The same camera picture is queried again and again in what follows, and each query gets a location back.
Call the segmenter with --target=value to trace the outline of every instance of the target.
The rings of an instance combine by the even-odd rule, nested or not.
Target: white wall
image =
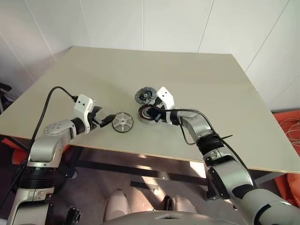
[[[300,107],[300,0],[0,0],[19,96],[74,45],[231,53],[271,109]]]

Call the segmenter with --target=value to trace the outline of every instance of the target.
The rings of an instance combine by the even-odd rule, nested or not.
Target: round disc
[[[135,94],[135,101],[144,105],[157,98],[156,90],[152,87],[143,87]]]
[[[119,112],[112,121],[112,127],[119,133],[128,132],[133,126],[133,118],[127,112]]]

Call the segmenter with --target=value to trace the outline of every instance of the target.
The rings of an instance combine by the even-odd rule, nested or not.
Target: floor
[[[11,165],[11,151],[5,150],[0,158],[0,198],[8,186],[15,166]],[[136,165],[137,167],[151,167],[155,170],[164,170],[170,173],[184,173],[195,176],[195,171],[188,169],[189,162],[171,159],[159,159],[155,157],[137,156],[128,153],[116,153],[104,150],[84,150],[81,159],[110,162],[118,165]],[[171,180],[160,180],[119,172],[98,171],[86,168],[77,168],[78,175],[75,179],[68,179],[64,187],[54,195],[52,203],[54,212],[61,218],[65,218],[66,210],[70,205],[82,211],[79,224],[100,224],[103,220],[105,203],[107,198],[118,188],[121,188],[127,196],[131,212],[162,209],[162,200],[165,195],[173,197],[182,195],[189,199],[198,213],[213,218],[219,218],[245,225],[245,222],[233,205],[228,201],[215,200],[207,202],[203,199],[206,187],[200,187],[190,183]],[[136,188],[130,186],[132,181],[144,182],[150,188],[157,187],[158,195],[154,195],[153,189]],[[275,193],[278,190],[274,181],[263,184],[264,188]],[[0,218],[7,218],[14,195],[11,193],[0,210]]]

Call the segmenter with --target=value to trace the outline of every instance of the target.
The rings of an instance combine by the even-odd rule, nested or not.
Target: black connector
[[[72,96],[71,98],[73,99],[74,102],[77,102],[78,96],[75,95],[75,96]]]
[[[102,123],[100,123],[100,127],[105,127],[106,125],[110,124],[114,118],[116,118],[116,114],[111,114],[111,115],[108,115],[106,116],[103,120],[102,120]]]
[[[97,127],[96,124],[94,124],[93,122],[97,123],[97,121],[95,120],[95,116],[96,116],[97,112],[99,112],[101,109],[102,109],[102,107],[100,107],[100,106],[94,106],[92,112],[88,113],[88,122],[90,125],[90,130],[93,130]]]

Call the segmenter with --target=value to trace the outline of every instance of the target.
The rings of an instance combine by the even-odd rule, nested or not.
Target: white tabletop
[[[202,162],[179,127],[138,119],[135,93],[165,86],[177,108],[198,109],[221,136],[233,135],[227,142],[250,169],[300,172],[298,155],[232,55],[73,47],[0,115],[0,134],[30,139],[49,90],[58,85],[96,100],[103,108],[98,118],[121,111],[134,118],[128,133],[109,125],[78,136],[73,145]],[[48,124],[74,118],[73,106],[56,90],[38,135]]]

